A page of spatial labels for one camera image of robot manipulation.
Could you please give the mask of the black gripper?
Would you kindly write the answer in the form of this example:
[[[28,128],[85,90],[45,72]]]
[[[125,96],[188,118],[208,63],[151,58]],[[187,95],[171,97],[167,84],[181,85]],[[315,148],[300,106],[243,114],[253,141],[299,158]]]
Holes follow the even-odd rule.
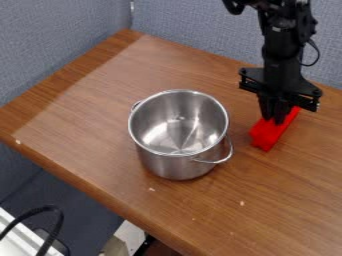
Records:
[[[239,70],[240,88],[257,95],[261,116],[275,124],[284,122],[293,106],[311,112],[318,110],[322,90],[300,73],[296,57],[284,60],[264,59],[264,66]]]

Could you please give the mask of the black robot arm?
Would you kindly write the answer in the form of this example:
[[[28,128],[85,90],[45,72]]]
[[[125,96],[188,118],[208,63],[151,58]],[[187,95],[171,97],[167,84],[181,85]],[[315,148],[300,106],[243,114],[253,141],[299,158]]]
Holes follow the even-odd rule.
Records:
[[[311,37],[318,21],[309,0],[221,0],[227,11],[240,15],[249,6],[257,12],[264,43],[263,66],[239,70],[239,88],[256,94],[261,117],[281,125],[293,107],[318,110],[322,90],[303,77],[320,52]]]

